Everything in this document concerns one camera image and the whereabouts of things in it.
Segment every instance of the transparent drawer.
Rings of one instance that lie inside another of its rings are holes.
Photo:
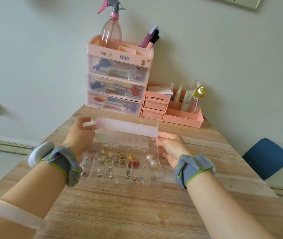
[[[108,96],[98,92],[86,91],[86,106],[139,115],[142,103]]]
[[[163,186],[165,175],[152,141],[158,121],[130,121],[122,113],[98,109],[96,135],[84,154],[82,177],[95,182]]]
[[[146,87],[87,74],[86,90],[98,91],[118,98],[142,101]]]
[[[88,71],[90,72],[145,83],[147,68],[142,65],[143,63],[141,66],[136,66],[92,55],[88,56]]]

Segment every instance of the blue chair backrest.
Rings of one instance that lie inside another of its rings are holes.
[[[283,167],[283,148],[263,138],[243,155],[243,159],[263,180],[266,180]]]

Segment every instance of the wooden table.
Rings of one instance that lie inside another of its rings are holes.
[[[81,107],[45,141],[61,145],[77,117],[94,118],[96,111]],[[200,129],[160,122],[159,131],[183,136],[192,151],[210,158],[218,181],[277,238],[283,238],[283,202],[207,120]],[[0,196],[30,170],[26,161],[17,165],[0,181]],[[81,179],[76,187],[64,189],[46,220],[46,228],[35,238],[210,238],[187,191],[170,183],[150,188]]]

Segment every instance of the hand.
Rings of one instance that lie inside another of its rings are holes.
[[[186,143],[179,135],[167,132],[158,132],[158,138],[154,138],[153,140],[156,140],[155,145],[166,150],[167,153],[161,149],[158,149],[157,152],[168,160],[173,169],[178,164],[179,156],[181,154],[191,155]]]
[[[68,146],[69,150],[75,154],[78,163],[83,161],[85,150],[90,147],[94,140],[94,126],[83,125],[83,123],[90,121],[90,117],[77,118],[63,143],[63,146]]]

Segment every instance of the gray fabric strap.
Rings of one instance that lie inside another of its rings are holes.
[[[201,154],[196,156],[180,155],[178,164],[175,168],[174,178],[178,185],[187,188],[187,183],[197,174],[211,170],[215,172],[215,166]]]
[[[54,164],[67,176],[67,186],[74,187],[78,183],[82,168],[68,147],[55,147],[42,160]]]

